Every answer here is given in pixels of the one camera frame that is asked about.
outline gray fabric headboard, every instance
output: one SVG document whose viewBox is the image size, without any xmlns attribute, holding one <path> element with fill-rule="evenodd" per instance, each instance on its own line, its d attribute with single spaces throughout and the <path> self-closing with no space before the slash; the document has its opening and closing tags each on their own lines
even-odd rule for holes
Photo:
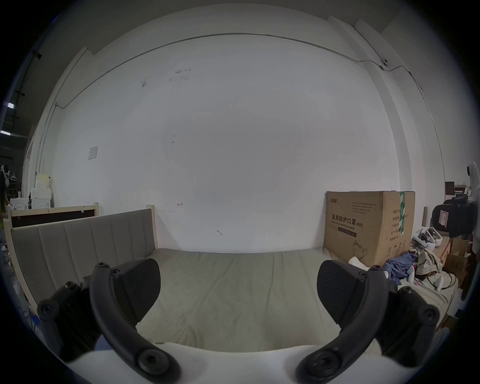
<svg viewBox="0 0 480 384">
<path fill-rule="evenodd" d="M 37 304 L 67 281 L 79 284 L 99 262 L 113 267 L 155 250 L 150 209 L 13 228 L 12 240 Z"/>
</svg>

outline mattress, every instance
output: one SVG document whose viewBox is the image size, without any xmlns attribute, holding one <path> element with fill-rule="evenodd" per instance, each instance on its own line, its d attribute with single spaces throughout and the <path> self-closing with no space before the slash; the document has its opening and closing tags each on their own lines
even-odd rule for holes
<svg viewBox="0 0 480 384">
<path fill-rule="evenodd" d="M 338 336 L 318 299 L 324 249 L 222 254 L 158 249 L 157 301 L 137 325 L 152 343 L 223 352 L 323 346 Z M 376 342 L 368 353 L 380 354 Z"/>
</svg>

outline cardboard box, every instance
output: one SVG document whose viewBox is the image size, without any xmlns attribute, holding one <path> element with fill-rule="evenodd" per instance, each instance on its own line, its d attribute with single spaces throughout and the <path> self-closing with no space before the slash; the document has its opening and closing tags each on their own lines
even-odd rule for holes
<svg viewBox="0 0 480 384">
<path fill-rule="evenodd" d="M 408 251 L 415 192 L 327 192 L 324 247 L 342 260 L 383 265 Z"/>
<path fill-rule="evenodd" d="M 445 259 L 444 270 L 453 273 L 457 277 L 459 287 L 467 276 L 464 270 L 467 262 L 467 248 L 468 240 L 454 238 L 452 239 L 450 253 Z"/>
<path fill-rule="evenodd" d="M 448 236 L 442 236 L 442 243 L 439 247 L 435 247 L 433 253 L 438 257 L 442 265 L 445 265 L 446 257 L 450 252 L 450 238 Z"/>
</svg>

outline power cord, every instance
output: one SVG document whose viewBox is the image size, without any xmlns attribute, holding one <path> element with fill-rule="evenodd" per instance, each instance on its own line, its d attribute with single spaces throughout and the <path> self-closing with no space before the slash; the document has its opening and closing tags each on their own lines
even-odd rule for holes
<svg viewBox="0 0 480 384">
<path fill-rule="evenodd" d="M 445 288 L 440 288 L 440 291 L 443 291 L 444 289 L 448 289 L 448 288 L 450 288 L 450 287 L 453 287 L 453 285 L 456 283 L 456 276 L 453 275 L 453 274 L 451 274 L 450 272 L 447 272 L 447 273 L 448 273 L 448 275 L 450 276 L 450 285 L 447 286 L 447 287 L 445 287 Z M 427 276 L 427 280 L 428 280 L 428 282 L 432 285 L 432 287 L 437 288 L 437 287 L 430 281 L 430 278 L 429 278 L 428 276 Z"/>
</svg>

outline white box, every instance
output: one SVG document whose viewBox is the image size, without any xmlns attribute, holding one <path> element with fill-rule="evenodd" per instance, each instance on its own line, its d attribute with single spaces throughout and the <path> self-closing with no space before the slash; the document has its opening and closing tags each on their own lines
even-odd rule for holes
<svg viewBox="0 0 480 384">
<path fill-rule="evenodd" d="M 52 199 L 52 190 L 48 189 L 36 189 L 32 188 L 30 190 L 30 197 L 32 199 Z"/>
<path fill-rule="evenodd" d="M 28 209 L 28 197 L 15 197 L 10 199 L 13 209 Z"/>
<path fill-rule="evenodd" d="M 47 189 L 47 183 L 44 180 L 37 180 L 35 182 L 35 188 L 39 190 Z"/>
<path fill-rule="evenodd" d="M 32 199 L 32 209 L 50 208 L 50 199 Z"/>
</svg>

